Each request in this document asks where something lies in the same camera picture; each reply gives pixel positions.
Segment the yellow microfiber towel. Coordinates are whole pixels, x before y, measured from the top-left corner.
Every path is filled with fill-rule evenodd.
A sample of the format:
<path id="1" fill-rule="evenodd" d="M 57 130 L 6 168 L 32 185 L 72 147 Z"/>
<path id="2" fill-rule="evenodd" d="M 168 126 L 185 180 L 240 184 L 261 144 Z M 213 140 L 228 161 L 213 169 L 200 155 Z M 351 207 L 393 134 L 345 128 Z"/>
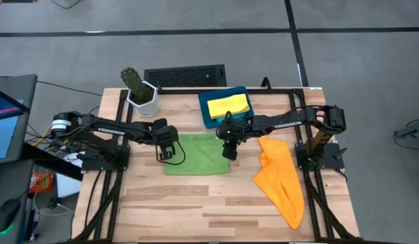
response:
<path id="1" fill-rule="evenodd" d="M 232 115 L 236 115 L 250 110 L 245 94 L 235 94 L 225 98 L 209 100 L 207 106 L 211 119 L 224 117 L 228 111 Z"/>

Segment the black computer mouse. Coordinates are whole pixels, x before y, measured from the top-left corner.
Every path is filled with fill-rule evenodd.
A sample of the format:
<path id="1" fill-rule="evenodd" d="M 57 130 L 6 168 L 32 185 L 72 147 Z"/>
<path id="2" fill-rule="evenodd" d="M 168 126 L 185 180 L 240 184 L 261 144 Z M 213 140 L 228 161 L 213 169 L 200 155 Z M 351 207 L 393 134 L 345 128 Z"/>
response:
<path id="1" fill-rule="evenodd" d="M 8 199 L 0 206 L 0 232 L 6 231 L 20 208 L 19 199 Z"/>

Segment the black floor stand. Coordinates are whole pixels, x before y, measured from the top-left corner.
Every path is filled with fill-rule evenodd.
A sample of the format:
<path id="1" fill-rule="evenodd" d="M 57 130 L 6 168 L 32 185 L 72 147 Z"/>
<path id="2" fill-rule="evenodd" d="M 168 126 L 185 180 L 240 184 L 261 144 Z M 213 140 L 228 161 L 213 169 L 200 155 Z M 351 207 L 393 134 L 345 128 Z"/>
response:
<path id="1" fill-rule="evenodd" d="M 419 150 L 419 147 L 405 146 L 398 143 L 397 140 L 405 139 L 407 136 L 412 136 L 419 143 L 419 119 L 415 119 L 406 124 L 406 126 L 398 131 L 395 131 L 393 134 L 394 143 L 403 148 L 411 150 Z"/>

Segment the blue plastic bin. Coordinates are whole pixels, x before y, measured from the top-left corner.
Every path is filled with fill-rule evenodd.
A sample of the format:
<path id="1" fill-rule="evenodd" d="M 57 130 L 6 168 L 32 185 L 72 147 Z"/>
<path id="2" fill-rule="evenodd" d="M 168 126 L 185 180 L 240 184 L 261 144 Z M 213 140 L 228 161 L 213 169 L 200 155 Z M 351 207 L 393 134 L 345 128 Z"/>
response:
<path id="1" fill-rule="evenodd" d="M 222 117 L 221 119 L 211 119 L 207 102 L 209 100 L 225 98 L 225 97 L 229 97 L 229 96 L 233 96 L 237 94 L 245 94 L 250 110 L 247 111 L 246 113 L 243 113 L 242 116 L 233 115 L 233 117 L 236 119 L 242 119 L 244 116 L 246 117 L 253 116 L 254 111 L 253 111 L 253 108 L 252 108 L 252 105 L 248 96 L 247 89 L 244 86 L 233 87 L 233 88 L 228 88 L 228 89 L 219 89 L 219 90 L 214 90 L 214 91 L 205 91 L 198 95 L 201 114 L 203 117 L 203 123 L 207 129 L 217 128 L 221 124 L 222 120 L 224 119 L 224 117 Z"/>

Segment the orange microfiber towel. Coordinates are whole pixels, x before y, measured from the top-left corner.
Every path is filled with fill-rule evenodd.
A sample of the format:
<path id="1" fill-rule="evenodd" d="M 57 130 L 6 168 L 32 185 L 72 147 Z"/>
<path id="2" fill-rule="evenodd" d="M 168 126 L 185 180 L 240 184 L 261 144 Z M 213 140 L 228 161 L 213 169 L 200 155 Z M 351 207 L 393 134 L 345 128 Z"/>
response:
<path id="1" fill-rule="evenodd" d="M 288 144 L 268 137 L 258 139 L 261 170 L 255 185 L 270 199 L 288 226 L 297 229 L 304 216 L 304 197 Z"/>

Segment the black side desk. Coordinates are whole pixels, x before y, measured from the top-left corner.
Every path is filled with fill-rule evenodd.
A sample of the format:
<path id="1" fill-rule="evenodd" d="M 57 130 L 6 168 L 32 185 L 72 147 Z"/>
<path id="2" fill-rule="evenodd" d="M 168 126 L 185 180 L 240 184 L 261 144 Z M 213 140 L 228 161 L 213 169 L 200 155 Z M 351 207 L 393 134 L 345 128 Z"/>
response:
<path id="1" fill-rule="evenodd" d="M 20 204 L 11 224 L 0 232 L 0 244 L 19 244 L 24 234 L 26 202 L 34 165 L 78 181 L 83 179 L 80 167 L 27 143 L 0 159 L 0 207 L 9 199 L 16 199 Z"/>

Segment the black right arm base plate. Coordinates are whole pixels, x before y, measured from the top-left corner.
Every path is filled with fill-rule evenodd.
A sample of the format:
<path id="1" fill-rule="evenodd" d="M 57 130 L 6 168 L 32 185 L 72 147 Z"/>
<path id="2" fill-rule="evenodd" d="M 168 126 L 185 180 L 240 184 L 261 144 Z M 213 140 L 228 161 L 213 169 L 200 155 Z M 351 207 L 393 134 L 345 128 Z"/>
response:
<path id="1" fill-rule="evenodd" d="M 329 143 L 323 148 L 323 159 L 321 161 L 312 160 L 308 156 L 307 144 L 295 145 L 295 152 L 300 169 L 315 171 L 316 169 L 344 169 L 342 155 L 346 148 L 341 149 L 339 144 Z"/>

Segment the laptop with blue screen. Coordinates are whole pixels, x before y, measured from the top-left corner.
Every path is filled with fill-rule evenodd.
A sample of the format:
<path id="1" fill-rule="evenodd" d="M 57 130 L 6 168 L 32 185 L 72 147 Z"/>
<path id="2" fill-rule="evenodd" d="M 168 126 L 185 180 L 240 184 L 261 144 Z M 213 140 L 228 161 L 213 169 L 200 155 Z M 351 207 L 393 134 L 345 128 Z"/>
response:
<path id="1" fill-rule="evenodd" d="M 37 75 L 0 78 L 0 164 L 22 153 Z"/>

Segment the black floor vent grille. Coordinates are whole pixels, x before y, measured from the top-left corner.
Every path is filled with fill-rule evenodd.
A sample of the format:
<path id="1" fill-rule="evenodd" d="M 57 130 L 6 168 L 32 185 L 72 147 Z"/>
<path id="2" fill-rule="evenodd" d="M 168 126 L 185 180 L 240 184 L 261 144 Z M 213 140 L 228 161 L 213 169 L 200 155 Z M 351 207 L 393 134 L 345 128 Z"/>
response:
<path id="1" fill-rule="evenodd" d="M 227 86 L 223 64 L 146 69 L 144 80 L 161 88 Z"/>

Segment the black aluminium table frame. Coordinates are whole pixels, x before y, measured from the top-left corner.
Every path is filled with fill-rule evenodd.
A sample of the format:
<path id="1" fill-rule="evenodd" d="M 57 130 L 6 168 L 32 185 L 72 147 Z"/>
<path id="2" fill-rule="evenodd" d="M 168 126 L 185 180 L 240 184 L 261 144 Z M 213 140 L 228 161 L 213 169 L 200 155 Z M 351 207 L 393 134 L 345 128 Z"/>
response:
<path id="1" fill-rule="evenodd" d="M 259 87 L 249 90 L 256 114 L 278 115 L 300 104 L 325 104 L 320 87 L 297 88 L 304 102 L 289 95 L 296 88 L 273 88 L 272 93 Z M 210 134 L 203 124 L 198 94 L 204 88 L 165 88 L 159 93 L 160 110 L 153 118 L 144 118 L 133 110 L 132 121 L 166 118 L 185 134 Z M 253 183 L 260 171 L 261 151 L 256 138 L 238 147 L 238 158 L 231 163 L 230 174 L 220 176 L 167 176 L 164 165 L 156 162 L 152 146 L 131 143 L 129 167 L 123 173 L 117 217 L 113 220 L 113 243 L 146 242 L 288 242 L 315 241 L 314 231 L 327 236 L 325 218 L 319 206 L 316 213 L 308 208 L 300 226 L 293 230 L 277 208 Z M 72 238 L 84 229 L 89 194 L 97 172 L 84 175 L 73 218 Z M 341 224 L 359 237 L 348 187 L 344 177 L 332 169 L 322 169 L 327 204 Z"/>

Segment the orange packet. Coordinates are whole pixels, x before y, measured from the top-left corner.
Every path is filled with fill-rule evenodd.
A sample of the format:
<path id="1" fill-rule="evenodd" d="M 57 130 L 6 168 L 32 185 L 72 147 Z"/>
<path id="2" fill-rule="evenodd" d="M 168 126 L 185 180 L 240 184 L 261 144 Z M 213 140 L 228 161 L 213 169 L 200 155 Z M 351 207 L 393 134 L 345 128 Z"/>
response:
<path id="1" fill-rule="evenodd" d="M 49 172 L 34 172 L 31 176 L 31 184 L 29 193 L 35 194 L 37 192 L 49 192 L 53 189 L 54 175 Z"/>

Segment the white hexagonal plant pot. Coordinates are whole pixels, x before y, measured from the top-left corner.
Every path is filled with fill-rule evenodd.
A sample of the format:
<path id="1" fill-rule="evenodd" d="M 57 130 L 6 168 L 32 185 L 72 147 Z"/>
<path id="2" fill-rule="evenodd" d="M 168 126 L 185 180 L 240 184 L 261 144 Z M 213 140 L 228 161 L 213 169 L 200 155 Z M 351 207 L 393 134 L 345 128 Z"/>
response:
<path id="1" fill-rule="evenodd" d="M 160 103 L 158 99 L 158 90 L 155 86 L 151 85 L 150 83 L 143 81 L 143 84 L 152 90 L 153 95 L 149 102 L 144 104 L 136 104 L 132 100 L 133 93 L 129 90 L 127 95 L 127 101 L 131 104 L 131 106 L 136 110 L 139 116 L 141 117 L 153 117 L 160 108 Z"/>

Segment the green microfiber towel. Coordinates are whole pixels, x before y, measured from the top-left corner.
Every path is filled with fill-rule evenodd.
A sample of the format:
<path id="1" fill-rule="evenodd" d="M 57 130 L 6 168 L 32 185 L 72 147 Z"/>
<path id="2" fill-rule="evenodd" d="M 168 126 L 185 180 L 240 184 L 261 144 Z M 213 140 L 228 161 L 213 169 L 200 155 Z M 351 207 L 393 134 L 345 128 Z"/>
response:
<path id="1" fill-rule="evenodd" d="M 231 172 L 230 161 L 222 156 L 223 141 L 214 134 L 180 134 L 176 155 L 165 165 L 164 173 L 169 176 L 209 176 Z"/>

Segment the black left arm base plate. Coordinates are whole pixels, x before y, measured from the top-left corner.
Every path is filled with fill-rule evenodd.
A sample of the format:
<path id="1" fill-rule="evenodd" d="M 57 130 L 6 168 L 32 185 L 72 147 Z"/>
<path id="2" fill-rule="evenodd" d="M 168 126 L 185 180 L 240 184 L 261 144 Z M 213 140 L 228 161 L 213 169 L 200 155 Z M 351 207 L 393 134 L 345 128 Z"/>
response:
<path id="1" fill-rule="evenodd" d="M 130 146 L 118 145 L 113 152 L 87 147 L 84 154 L 77 155 L 82 160 L 83 171 L 120 171 L 126 170 L 129 162 Z"/>

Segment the white box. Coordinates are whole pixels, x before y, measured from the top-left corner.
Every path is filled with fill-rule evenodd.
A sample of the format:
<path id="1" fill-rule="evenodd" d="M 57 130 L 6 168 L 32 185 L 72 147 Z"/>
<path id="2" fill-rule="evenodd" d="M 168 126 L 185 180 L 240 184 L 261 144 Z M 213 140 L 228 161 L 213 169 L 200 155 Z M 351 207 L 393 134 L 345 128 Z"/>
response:
<path id="1" fill-rule="evenodd" d="M 60 198 L 80 192 L 81 181 L 72 179 L 62 174 L 57 174 L 57 190 Z"/>

